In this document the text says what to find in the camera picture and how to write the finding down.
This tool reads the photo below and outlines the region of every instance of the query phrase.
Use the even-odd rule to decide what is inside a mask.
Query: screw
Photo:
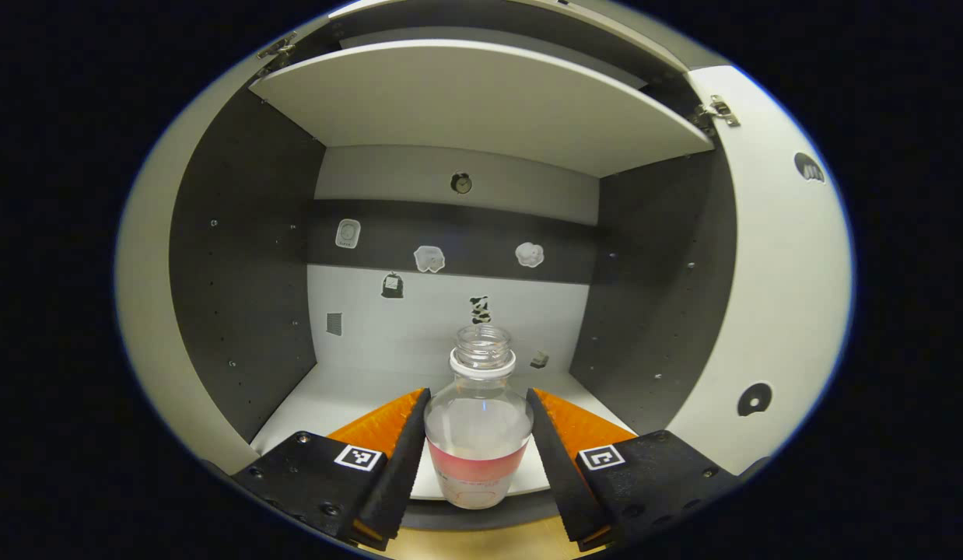
[[[336,506],[335,503],[322,504],[322,506],[319,506],[319,509],[322,510],[322,513],[329,515],[329,517],[336,517],[340,514],[340,506]]]

